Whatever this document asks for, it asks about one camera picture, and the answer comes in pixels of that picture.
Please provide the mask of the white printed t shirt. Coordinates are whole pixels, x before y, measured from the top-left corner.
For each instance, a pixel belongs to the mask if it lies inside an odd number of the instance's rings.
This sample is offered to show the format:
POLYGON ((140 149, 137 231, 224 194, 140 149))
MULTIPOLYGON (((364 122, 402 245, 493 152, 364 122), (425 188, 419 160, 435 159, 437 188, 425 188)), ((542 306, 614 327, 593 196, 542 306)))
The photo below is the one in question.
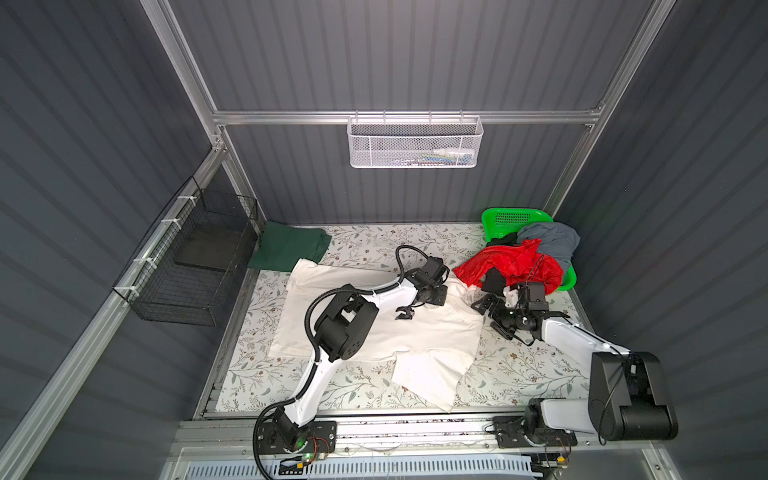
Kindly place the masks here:
MULTIPOLYGON (((350 283, 369 288, 389 284, 394 276, 382 271, 318 265, 301 259, 287 282, 287 297, 268 357, 307 360, 312 348, 303 328, 307 307, 321 293, 350 283)), ((425 404, 449 411, 458 406, 518 405, 523 402, 523 376, 515 372, 517 350, 506 347, 470 304, 482 292, 455 276, 447 280, 448 295, 442 306, 425 305, 410 320, 393 311, 377 315, 361 349, 339 368, 324 393, 324 408, 352 409, 362 394, 371 408, 399 404, 392 388, 404 388, 404 405, 425 404), (341 385, 349 379, 360 387, 353 394, 341 385)))

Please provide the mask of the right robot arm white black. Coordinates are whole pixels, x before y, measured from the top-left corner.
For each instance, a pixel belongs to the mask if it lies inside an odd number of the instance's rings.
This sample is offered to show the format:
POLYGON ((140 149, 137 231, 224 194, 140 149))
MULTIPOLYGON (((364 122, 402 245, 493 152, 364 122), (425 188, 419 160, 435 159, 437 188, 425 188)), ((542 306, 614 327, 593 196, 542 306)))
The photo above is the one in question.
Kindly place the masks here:
POLYGON ((530 334, 589 370, 585 400, 536 398, 526 407, 521 434, 539 447, 556 434, 595 434, 608 441, 673 440, 679 422, 659 358, 605 340, 553 311, 543 297, 522 289, 515 302, 486 293, 471 308, 490 320, 496 333, 517 340, 530 334))

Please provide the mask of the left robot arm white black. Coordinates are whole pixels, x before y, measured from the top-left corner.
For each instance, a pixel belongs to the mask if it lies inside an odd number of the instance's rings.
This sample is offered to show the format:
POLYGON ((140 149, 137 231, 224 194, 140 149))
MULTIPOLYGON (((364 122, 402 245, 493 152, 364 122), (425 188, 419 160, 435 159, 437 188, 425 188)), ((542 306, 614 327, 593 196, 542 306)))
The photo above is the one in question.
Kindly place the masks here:
POLYGON ((336 368, 361 349, 377 316, 394 312, 398 320, 409 320, 419 306, 442 306, 447 278, 446 266, 414 268, 389 284, 373 289, 345 284, 310 303, 304 330, 312 357, 296 391, 278 403, 271 417, 279 438, 290 450, 303 448, 336 368))

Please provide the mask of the floral patterned table mat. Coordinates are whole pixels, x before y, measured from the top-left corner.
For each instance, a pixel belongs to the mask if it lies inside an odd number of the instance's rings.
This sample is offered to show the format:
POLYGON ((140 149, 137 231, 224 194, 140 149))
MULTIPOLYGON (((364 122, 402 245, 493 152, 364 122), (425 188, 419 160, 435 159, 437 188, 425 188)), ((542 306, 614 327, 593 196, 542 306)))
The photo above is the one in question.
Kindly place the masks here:
MULTIPOLYGON (((324 265, 383 272, 397 271, 394 250, 414 245, 457 266, 485 245, 478 224, 330 225, 331 244, 324 265)), ((289 273, 262 271, 251 289, 239 337, 227 372, 218 382, 210 411, 256 414, 290 396, 308 362, 307 353, 284 357, 271 352, 287 296, 289 273)), ((455 409, 525 405, 532 398, 584 399, 589 370, 557 349, 537 342, 527 347, 501 338, 485 326, 474 360, 459 379, 455 409)), ((396 363, 366 362, 356 355, 340 367, 325 391, 323 411, 437 411, 409 389, 394 382, 396 363)))

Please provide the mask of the red t shirt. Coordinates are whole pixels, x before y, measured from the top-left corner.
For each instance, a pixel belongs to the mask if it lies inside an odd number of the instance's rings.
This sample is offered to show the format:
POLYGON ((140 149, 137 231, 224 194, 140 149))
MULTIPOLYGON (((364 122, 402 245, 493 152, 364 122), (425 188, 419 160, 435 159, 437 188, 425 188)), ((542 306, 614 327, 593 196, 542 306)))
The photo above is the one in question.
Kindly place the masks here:
POLYGON ((483 287, 496 270, 504 287, 522 283, 542 283, 545 293, 555 292, 566 271, 552 256, 540 253, 539 239, 524 240, 520 245, 494 245, 486 247, 453 269, 454 275, 465 285, 483 287))

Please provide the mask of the grey blue t shirt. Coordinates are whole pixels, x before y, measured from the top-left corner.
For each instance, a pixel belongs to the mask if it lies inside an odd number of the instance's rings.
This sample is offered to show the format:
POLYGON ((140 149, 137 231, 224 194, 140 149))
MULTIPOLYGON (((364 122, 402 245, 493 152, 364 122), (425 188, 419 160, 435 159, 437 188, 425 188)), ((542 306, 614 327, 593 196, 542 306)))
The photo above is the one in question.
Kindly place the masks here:
POLYGON ((564 273, 572 266, 581 237, 572 227, 560 222, 534 222, 517 232, 517 240, 539 240, 537 251, 557 261, 564 273))

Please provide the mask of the green plastic laundry basket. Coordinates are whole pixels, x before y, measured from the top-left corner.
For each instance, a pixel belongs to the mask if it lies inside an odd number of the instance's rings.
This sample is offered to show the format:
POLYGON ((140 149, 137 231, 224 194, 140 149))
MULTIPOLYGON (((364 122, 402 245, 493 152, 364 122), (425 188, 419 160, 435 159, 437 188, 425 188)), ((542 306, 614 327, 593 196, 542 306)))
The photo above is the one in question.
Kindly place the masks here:
POLYGON ((548 213, 531 208, 495 207, 486 209, 481 215, 487 242, 517 233, 532 223, 552 222, 553 218, 548 213))

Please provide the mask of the white bottle in basket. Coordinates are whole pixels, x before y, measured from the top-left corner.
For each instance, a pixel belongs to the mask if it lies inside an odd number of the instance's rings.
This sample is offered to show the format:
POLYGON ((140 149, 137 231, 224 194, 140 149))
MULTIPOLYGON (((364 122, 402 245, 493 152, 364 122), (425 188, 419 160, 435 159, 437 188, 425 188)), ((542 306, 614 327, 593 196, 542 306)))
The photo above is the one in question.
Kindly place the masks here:
POLYGON ((472 148, 440 148, 434 149, 433 154, 436 156, 456 160, 457 162, 471 163, 476 156, 476 150, 472 148))

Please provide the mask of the folded dark green t shirt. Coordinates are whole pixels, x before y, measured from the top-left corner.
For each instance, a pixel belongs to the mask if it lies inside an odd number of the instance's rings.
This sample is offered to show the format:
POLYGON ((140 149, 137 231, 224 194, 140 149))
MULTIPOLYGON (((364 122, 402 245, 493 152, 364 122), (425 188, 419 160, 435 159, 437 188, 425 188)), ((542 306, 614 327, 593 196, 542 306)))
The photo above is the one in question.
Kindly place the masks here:
POLYGON ((297 228, 268 221, 248 267, 291 272, 301 259, 319 263, 332 237, 321 228, 297 228))

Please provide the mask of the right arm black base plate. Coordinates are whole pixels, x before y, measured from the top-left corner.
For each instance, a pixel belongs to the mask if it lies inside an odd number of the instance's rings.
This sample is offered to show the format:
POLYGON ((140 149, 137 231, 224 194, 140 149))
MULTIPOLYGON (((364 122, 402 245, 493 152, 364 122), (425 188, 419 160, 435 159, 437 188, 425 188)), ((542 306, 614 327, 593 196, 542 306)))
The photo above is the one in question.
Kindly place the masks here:
POLYGON ((494 416, 485 431, 495 438, 499 448, 563 447, 568 450, 578 444, 573 432, 528 423, 520 415, 494 416))

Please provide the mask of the aluminium mounting rail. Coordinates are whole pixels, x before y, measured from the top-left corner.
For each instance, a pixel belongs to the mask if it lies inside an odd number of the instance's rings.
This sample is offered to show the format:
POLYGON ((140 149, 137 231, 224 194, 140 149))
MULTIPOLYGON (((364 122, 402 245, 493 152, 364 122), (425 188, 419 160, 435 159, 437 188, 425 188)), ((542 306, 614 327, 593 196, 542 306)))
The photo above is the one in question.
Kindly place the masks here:
MULTIPOLYGON (((318 415, 319 421, 334 421, 335 455, 337 457, 365 457, 420 454, 483 454, 502 453, 493 434, 492 419, 496 416, 520 417, 520 408, 488 407, 479 410, 445 412, 326 411, 318 415)), ((203 420, 180 423, 167 467, 193 460, 251 460, 252 434, 255 420, 234 414, 222 414, 203 420)), ((597 454, 613 457, 629 454, 659 470, 667 450, 659 442, 627 441, 601 445, 593 434, 578 433, 574 446, 564 440, 554 445, 533 446, 519 440, 507 450, 510 454, 530 455, 543 459, 545 454, 569 457, 573 465, 579 457, 597 454)))

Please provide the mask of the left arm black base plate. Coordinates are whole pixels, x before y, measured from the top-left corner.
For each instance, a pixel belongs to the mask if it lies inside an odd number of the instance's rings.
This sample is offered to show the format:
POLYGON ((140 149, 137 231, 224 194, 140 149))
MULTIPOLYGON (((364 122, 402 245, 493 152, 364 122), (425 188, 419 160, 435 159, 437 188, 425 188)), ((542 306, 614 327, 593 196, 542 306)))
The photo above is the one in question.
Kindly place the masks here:
POLYGON ((337 423, 311 421, 295 427, 290 421, 265 420, 254 433, 260 455, 333 453, 336 450, 337 423))

